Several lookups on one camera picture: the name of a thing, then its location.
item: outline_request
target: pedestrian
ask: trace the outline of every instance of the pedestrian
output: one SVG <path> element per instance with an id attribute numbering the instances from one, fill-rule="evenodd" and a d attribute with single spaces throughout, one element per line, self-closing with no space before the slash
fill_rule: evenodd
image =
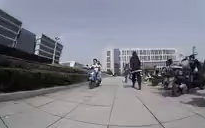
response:
<path id="1" fill-rule="evenodd" d="M 128 82 L 128 74 L 129 74 L 129 64 L 125 64 L 125 67 L 124 67 L 124 76 L 125 76 L 124 82 L 125 83 Z"/>
<path id="2" fill-rule="evenodd" d="M 135 82 L 137 79 L 139 90 L 141 90 L 141 73 L 137 71 L 141 69 L 141 62 L 135 51 L 133 51 L 132 57 L 130 59 L 130 69 L 131 69 L 131 72 L 133 72 L 132 73 L 132 87 L 133 88 L 135 87 Z"/>

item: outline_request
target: pole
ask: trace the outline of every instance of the pole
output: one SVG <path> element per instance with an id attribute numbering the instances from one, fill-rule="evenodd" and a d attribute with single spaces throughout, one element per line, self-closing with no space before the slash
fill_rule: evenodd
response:
<path id="1" fill-rule="evenodd" d="M 195 54 L 195 46 L 192 47 L 192 54 Z"/>
<path id="2" fill-rule="evenodd" d="M 52 64 L 55 64 L 55 54 L 56 54 L 56 47 L 57 47 L 58 40 L 59 40 L 59 38 L 56 37 L 56 38 L 55 38 L 55 48 L 54 48 L 54 54 L 53 54 Z"/>

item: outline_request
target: shrub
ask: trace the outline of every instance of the shrub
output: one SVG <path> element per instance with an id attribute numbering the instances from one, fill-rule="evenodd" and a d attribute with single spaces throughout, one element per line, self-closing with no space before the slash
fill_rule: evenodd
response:
<path id="1" fill-rule="evenodd" d="M 71 68 L 71 67 L 58 67 L 53 65 L 47 65 L 42 63 L 30 62 L 26 60 L 21 60 L 12 57 L 6 57 L 0 55 L 0 66 L 1 67 L 10 67 L 10 68 L 20 68 L 20 69 L 38 69 L 38 70 L 46 70 L 46 71 L 57 71 L 64 73 L 78 73 L 85 74 L 86 72 L 81 69 Z"/>
<path id="2" fill-rule="evenodd" d="M 0 68 L 0 91 L 14 92 L 83 82 L 86 74 Z"/>

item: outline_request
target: street lamp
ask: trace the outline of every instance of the street lamp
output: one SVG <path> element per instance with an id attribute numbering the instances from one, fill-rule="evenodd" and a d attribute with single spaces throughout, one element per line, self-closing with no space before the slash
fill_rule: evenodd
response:
<path id="1" fill-rule="evenodd" d="M 55 48 L 54 48 L 54 54 L 53 54 L 53 60 L 52 60 L 52 64 L 55 64 L 55 54 L 56 54 L 56 48 L 57 48 L 57 44 L 58 41 L 60 40 L 59 37 L 55 37 Z"/>

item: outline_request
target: white building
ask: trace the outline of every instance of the white building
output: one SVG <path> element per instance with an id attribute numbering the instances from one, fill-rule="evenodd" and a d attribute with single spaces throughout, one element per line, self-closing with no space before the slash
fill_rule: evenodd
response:
<path id="1" fill-rule="evenodd" d="M 52 39 L 44 34 L 36 37 L 35 54 L 52 60 L 52 63 L 59 63 L 63 45 L 58 38 Z"/>
<path id="2" fill-rule="evenodd" d="M 114 72 L 123 72 L 125 64 L 128 64 L 132 56 L 132 52 L 136 51 L 142 63 L 142 68 L 153 68 L 154 66 L 165 66 L 167 59 L 178 61 L 178 53 L 175 48 L 120 48 L 107 49 L 105 61 L 105 71 L 110 69 Z"/>
<path id="3" fill-rule="evenodd" d="M 113 73 L 120 72 L 120 50 L 119 49 L 107 49 L 105 51 L 105 58 L 103 57 L 102 70 L 111 70 Z"/>
<path id="4" fill-rule="evenodd" d="M 66 61 L 64 63 L 61 63 L 63 66 L 68 66 L 68 67 L 75 67 L 75 68 L 85 68 L 86 66 L 84 64 L 80 64 L 76 61 Z"/>

